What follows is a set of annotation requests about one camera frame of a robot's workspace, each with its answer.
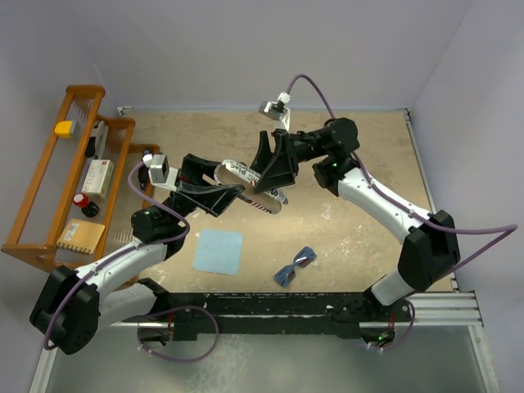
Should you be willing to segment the white printed glasses case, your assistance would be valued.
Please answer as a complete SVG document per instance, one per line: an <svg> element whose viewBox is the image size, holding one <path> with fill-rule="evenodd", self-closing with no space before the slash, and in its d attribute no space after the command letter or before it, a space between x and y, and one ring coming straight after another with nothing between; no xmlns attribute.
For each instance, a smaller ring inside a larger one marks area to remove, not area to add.
<svg viewBox="0 0 524 393"><path fill-rule="evenodd" d="M220 185L242 185L244 191L237 198L271 215L278 214L288 204L287 196L280 189L255 193L260 174L236 160L223 160L219 163L214 171L214 180Z"/></svg>

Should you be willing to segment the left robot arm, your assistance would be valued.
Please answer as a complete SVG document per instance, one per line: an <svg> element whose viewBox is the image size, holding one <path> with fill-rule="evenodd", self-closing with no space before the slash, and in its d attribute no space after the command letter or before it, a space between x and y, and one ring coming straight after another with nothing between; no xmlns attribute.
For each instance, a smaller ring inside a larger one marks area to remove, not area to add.
<svg viewBox="0 0 524 393"><path fill-rule="evenodd" d="M133 240L109 255L77 269L60 266L48 276L30 323L44 335L45 350L59 349L72 355L84 348L95 333L115 322L145 315L163 319L169 302L160 287L142 280L123 289L130 278L178 253L190 232L187 216L196 209L220 216L244 191L239 181L215 178L223 165L188 154L181 168L169 166L163 154L149 154L133 168L147 169L150 184L170 192L158 202L133 187L145 209L131 218Z"/></svg>

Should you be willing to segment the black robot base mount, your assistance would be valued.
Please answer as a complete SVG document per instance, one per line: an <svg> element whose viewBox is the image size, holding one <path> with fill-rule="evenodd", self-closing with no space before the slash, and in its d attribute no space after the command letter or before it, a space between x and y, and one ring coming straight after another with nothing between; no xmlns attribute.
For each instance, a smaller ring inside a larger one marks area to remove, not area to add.
<svg viewBox="0 0 524 393"><path fill-rule="evenodd" d="M168 323L175 341L201 334L329 335L391 341L395 324L412 321L406 300L383 306L367 292L175 293L150 278L140 282L155 297L143 321Z"/></svg>

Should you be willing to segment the blue cleaning cloth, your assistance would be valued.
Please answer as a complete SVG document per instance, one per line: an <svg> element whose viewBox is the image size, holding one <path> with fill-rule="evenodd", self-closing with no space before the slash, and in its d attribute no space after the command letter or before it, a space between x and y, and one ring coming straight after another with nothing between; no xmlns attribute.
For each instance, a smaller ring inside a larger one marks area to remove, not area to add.
<svg viewBox="0 0 524 393"><path fill-rule="evenodd" d="M206 273L236 275L242 243L241 233L204 229L199 235L192 267Z"/></svg>

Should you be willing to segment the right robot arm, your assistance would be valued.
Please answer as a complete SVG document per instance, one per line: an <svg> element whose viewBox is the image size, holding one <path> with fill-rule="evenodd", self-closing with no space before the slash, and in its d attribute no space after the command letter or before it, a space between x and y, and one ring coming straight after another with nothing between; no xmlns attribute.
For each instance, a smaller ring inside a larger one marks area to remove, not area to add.
<svg viewBox="0 0 524 393"><path fill-rule="evenodd" d="M366 315L383 320L393 303L448 275L460 261L459 244L449 213L433 214L400 198L368 173L358 149L357 125L347 118L328 120L310 132L263 130L251 168L260 174L255 184L260 193L294 184L300 163L316 160L320 187L358 206L398 240L402 248L395 270L375 282L364 300Z"/></svg>

